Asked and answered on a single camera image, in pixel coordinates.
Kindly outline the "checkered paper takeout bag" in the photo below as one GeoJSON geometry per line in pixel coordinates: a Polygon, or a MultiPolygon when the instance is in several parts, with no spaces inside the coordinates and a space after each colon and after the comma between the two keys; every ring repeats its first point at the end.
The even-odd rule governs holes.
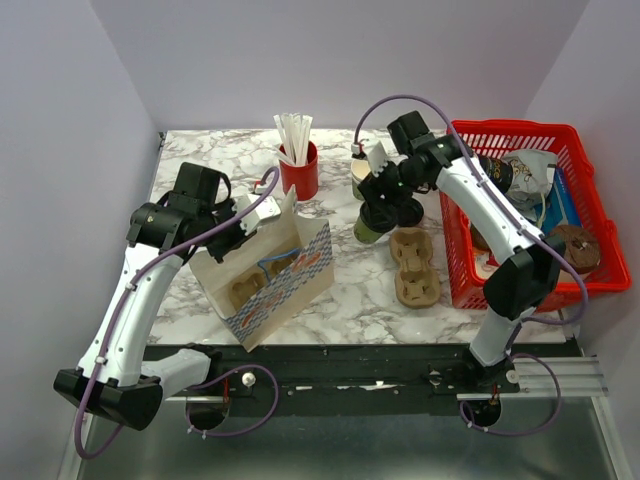
{"type": "Polygon", "coordinates": [[[223,325],[246,351],[255,349],[334,282],[330,225],[296,213],[290,189],[280,216],[216,262],[195,254],[189,267],[223,325]]]}

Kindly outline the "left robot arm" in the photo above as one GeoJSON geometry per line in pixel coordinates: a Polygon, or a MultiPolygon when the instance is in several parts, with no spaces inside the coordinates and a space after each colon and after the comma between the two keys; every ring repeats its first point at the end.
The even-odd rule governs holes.
{"type": "Polygon", "coordinates": [[[174,277],[199,249],[216,261],[242,246],[265,214],[260,207],[276,186],[270,168],[261,195],[218,196],[229,177],[209,167],[183,163],[173,187],[130,217],[122,273],[96,336],[70,369],[60,370],[53,388],[75,405],[120,427],[141,431],[161,403],[187,388],[214,393],[222,380],[206,347],[186,346],[162,360],[144,359],[151,327],[174,277]]]}

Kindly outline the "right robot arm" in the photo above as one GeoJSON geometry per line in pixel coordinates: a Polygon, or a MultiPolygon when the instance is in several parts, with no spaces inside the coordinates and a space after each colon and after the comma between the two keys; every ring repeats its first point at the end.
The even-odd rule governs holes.
{"type": "Polygon", "coordinates": [[[473,359],[459,370],[467,389],[483,391],[496,380],[494,366],[505,360],[517,326],[555,289],[564,241],[545,237],[518,213],[455,131],[435,136],[416,111],[393,121],[388,130],[404,157],[400,163],[379,142],[355,139],[351,145],[353,156],[370,168],[358,186],[363,203],[354,235],[372,244],[402,221],[416,222],[413,196],[423,187],[444,193],[469,218],[499,264],[483,287],[488,307],[469,345],[473,359]]]}

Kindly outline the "black plastic cup lid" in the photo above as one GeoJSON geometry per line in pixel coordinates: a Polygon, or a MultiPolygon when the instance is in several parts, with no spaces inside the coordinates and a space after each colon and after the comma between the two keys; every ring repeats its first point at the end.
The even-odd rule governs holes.
{"type": "Polygon", "coordinates": [[[386,204],[364,202],[360,206],[358,222],[371,232],[386,234],[398,225],[397,211],[386,204]]]}

